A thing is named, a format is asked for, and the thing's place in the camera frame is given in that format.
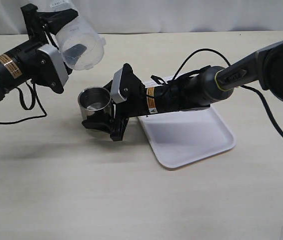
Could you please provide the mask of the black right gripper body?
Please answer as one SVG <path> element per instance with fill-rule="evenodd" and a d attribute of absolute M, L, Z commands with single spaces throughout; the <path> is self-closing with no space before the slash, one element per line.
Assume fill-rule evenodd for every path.
<path fill-rule="evenodd" d="M 145 85 L 134 74 L 130 64 L 124 63 L 122 68 L 120 93 L 126 97 L 126 101 L 117 104 L 110 97 L 112 104 L 115 106 L 115 111 L 112 113 L 113 130 L 110 133 L 110 138 L 114 142 L 123 140 L 129 118 L 138 117 L 147 112 Z M 103 86 L 109 93 L 111 91 L 112 81 Z"/>

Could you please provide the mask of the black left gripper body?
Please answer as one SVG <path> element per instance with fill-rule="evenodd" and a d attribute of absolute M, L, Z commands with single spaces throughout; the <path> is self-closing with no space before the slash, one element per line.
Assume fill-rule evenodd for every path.
<path fill-rule="evenodd" d="M 20 45 L 22 73 L 26 75 L 56 75 L 48 55 L 38 50 L 45 44 L 52 46 L 55 44 L 51 33 L 44 30 L 44 24 L 40 20 L 40 12 L 43 11 L 39 11 L 39 8 L 33 3 L 27 3 L 20 9 L 28 36 L 28 40 Z"/>

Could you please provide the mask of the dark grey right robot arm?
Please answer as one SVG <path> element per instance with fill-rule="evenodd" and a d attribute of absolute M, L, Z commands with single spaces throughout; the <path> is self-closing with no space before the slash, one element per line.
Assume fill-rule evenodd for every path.
<path fill-rule="evenodd" d="M 103 87 L 90 87 L 78 97 L 82 125 L 121 141 L 133 117 L 179 111 L 200 111 L 228 99 L 234 89 L 259 82 L 283 101 L 283 40 L 263 47 L 227 67 L 207 65 L 164 80 L 152 75 L 147 87 L 125 63 Z"/>

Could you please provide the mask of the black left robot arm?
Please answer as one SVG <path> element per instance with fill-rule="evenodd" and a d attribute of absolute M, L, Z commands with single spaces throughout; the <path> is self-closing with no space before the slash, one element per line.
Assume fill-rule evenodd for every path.
<path fill-rule="evenodd" d="M 57 35 L 79 13 L 74 8 L 42 12 L 33 3 L 20 10 L 28 40 L 0 55 L 0 101 L 28 80 L 62 94 L 73 70 L 66 64 L 52 35 Z"/>

